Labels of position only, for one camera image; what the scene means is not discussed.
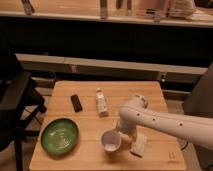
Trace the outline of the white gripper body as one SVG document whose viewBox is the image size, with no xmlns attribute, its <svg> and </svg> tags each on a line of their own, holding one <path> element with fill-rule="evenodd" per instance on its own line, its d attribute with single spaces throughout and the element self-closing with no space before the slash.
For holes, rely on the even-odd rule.
<svg viewBox="0 0 213 171">
<path fill-rule="evenodd" d="M 137 130 L 135 125 L 129 124 L 123 120 L 118 120 L 116 123 L 116 130 L 123 134 L 126 134 L 133 142 L 136 141 Z"/>
</svg>

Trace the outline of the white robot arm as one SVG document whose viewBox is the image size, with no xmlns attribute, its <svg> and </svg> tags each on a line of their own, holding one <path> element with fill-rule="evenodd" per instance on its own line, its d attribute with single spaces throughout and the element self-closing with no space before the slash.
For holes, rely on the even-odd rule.
<svg viewBox="0 0 213 171">
<path fill-rule="evenodd" d="M 134 94 L 119 108 L 118 130 L 132 136 L 137 126 L 145 126 L 213 151 L 213 119 L 157 112 L 147 105 L 142 95 Z"/>
</svg>

